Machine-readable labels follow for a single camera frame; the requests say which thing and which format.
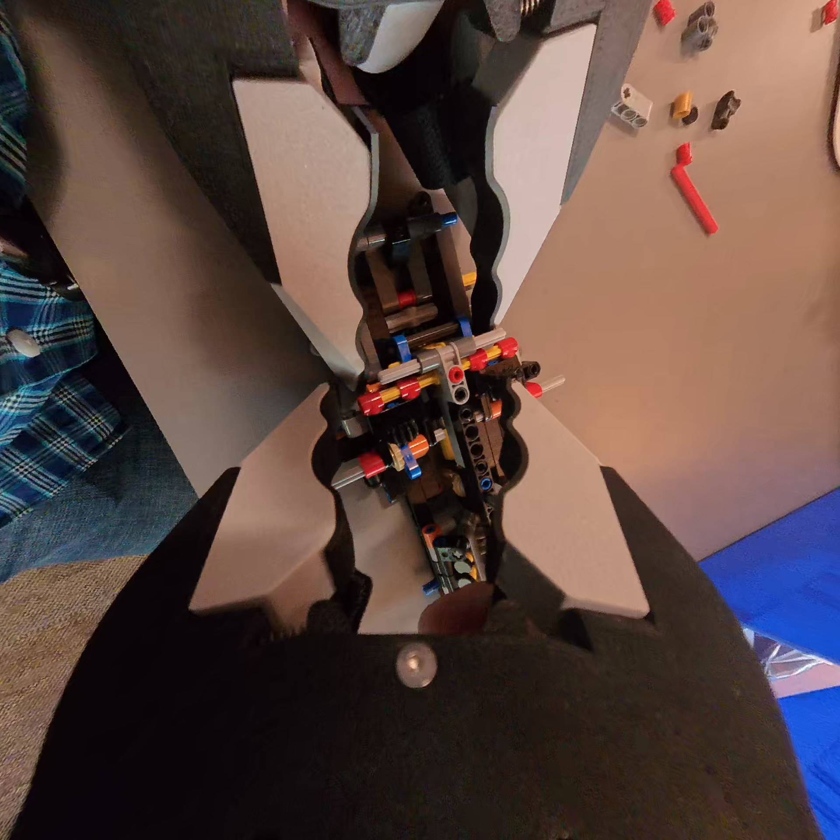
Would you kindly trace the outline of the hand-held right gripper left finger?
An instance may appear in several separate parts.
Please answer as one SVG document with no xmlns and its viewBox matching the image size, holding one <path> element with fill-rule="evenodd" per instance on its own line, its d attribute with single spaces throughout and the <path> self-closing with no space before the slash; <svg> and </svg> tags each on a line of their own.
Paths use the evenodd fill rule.
<svg viewBox="0 0 840 840">
<path fill-rule="evenodd" d="M 356 633 L 371 578 L 332 481 L 341 466 L 339 390 L 321 384 L 241 462 L 190 602 L 197 615 L 258 608 L 281 632 L 311 609 Z"/>
</svg>

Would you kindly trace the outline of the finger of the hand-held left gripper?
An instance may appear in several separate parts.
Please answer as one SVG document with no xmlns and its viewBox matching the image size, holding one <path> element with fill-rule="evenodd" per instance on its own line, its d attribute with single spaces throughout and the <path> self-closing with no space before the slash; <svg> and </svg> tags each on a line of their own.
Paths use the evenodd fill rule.
<svg viewBox="0 0 840 840">
<path fill-rule="evenodd" d="M 350 389 L 365 369 L 358 239 L 378 198 L 380 149 L 367 109 L 339 106 L 303 79 L 238 78 L 238 115 L 284 303 Z"/>
<path fill-rule="evenodd" d="M 580 25 L 507 43 L 477 37 L 459 211 L 478 269 L 474 310 L 483 327 L 501 324 L 564 203 L 595 34 L 595 25 Z"/>
</svg>

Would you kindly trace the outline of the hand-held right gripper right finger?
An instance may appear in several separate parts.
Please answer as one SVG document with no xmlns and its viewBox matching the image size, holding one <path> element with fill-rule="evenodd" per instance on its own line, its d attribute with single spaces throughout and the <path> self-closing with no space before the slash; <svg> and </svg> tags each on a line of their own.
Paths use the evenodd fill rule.
<svg viewBox="0 0 840 840">
<path fill-rule="evenodd" d="M 562 611 L 643 618 L 648 599 L 593 453 L 522 385 L 511 435 L 522 467 L 501 494 L 497 585 L 533 621 Z"/>
</svg>

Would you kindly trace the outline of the multicoloured lego technic assembly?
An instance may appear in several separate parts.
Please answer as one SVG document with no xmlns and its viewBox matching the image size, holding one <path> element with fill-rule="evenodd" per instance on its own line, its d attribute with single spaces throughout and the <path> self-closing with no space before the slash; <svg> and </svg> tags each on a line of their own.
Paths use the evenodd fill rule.
<svg viewBox="0 0 840 840">
<path fill-rule="evenodd" d="M 474 326 L 475 271 L 460 268 L 451 228 L 417 192 L 402 216 L 370 224 L 353 256 L 363 292 L 364 377 L 343 411 L 348 458 L 334 489 L 363 482 L 404 502 L 423 545 L 426 596 L 487 579 L 513 383 L 541 397 L 540 365 L 504 329 Z"/>
</svg>

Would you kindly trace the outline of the white and grey lego connector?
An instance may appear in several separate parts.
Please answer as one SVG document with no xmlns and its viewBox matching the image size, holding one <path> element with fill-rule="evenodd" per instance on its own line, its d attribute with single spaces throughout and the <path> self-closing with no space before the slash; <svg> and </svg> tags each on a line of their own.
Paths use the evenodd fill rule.
<svg viewBox="0 0 840 840">
<path fill-rule="evenodd" d="M 653 102 L 626 82 L 611 106 L 611 115 L 634 131 L 648 125 L 652 111 Z"/>
</svg>

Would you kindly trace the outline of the grey lego double connector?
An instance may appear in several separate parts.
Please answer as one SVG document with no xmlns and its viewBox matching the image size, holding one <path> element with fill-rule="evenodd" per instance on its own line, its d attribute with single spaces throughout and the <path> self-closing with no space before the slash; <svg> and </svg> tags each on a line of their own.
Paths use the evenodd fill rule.
<svg viewBox="0 0 840 840">
<path fill-rule="evenodd" d="M 688 16 L 680 37 L 681 48 L 685 53 L 697 54 L 711 47 L 718 33 L 715 13 L 715 3 L 705 1 Z"/>
</svg>

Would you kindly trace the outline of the blue mat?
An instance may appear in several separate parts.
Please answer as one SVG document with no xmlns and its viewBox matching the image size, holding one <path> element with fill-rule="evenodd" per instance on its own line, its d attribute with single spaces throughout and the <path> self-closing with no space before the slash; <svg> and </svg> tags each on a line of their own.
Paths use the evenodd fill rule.
<svg viewBox="0 0 840 840">
<path fill-rule="evenodd" d="M 700 567 L 741 625 L 833 665 L 839 656 L 839 490 L 712 554 Z M 839 688 L 773 679 L 815 817 L 839 838 Z"/>
</svg>

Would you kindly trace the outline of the person's plaid shirt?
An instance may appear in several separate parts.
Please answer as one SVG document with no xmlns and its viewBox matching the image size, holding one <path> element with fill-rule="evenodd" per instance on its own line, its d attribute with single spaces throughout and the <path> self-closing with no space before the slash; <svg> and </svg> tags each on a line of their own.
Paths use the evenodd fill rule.
<svg viewBox="0 0 840 840">
<path fill-rule="evenodd" d="M 1 521 L 21 518 L 94 466 L 123 433 L 82 369 L 96 321 L 28 198 L 25 65 L 1 13 Z"/>
</svg>

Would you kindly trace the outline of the silver foil bag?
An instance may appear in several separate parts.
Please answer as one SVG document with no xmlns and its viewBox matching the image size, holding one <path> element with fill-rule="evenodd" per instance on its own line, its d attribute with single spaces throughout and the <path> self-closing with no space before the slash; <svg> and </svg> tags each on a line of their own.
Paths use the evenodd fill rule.
<svg viewBox="0 0 840 840">
<path fill-rule="evenodd" d="M 839 665 L 742 626 L 777 699 L 839 687 Z"/>
</svg>

